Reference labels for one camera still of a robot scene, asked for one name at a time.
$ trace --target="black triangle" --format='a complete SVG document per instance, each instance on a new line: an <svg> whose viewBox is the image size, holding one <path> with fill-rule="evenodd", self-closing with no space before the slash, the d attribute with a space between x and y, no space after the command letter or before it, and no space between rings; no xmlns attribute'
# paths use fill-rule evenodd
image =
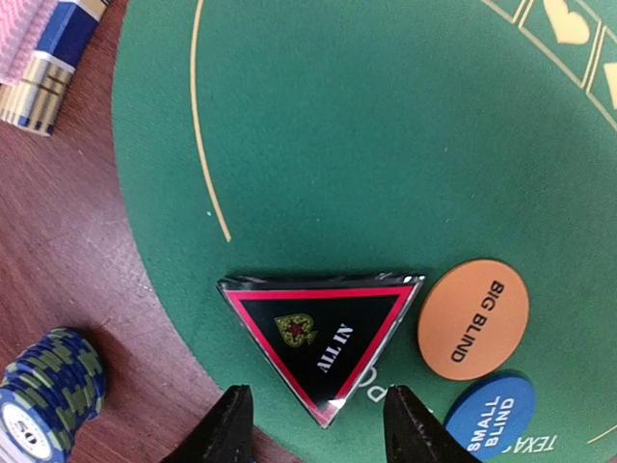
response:
<svg viewBox="0 0 617 463"><path fill-rule="evenodd" d="M377 360L423 279L240 278L218 287L270 364L326 428Z"/></svg>

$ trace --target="poker table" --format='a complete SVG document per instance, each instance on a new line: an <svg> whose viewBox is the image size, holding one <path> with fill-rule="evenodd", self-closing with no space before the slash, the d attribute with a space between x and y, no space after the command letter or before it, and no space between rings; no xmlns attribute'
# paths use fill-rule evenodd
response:
<svg viewBox="0 0 617 463"><path fill-rule="evenodd" d="M221 388L251 385L261 429L307 462L372 463L388 385L443 420L472 382L424 363L418 314L489 258L531 301L500 371L537 395L494 461L615 454L615 31L609 0L132 0L113 106L131 227L174 327ZM382 271L426 281L323 430L216 283Z"/></svg>

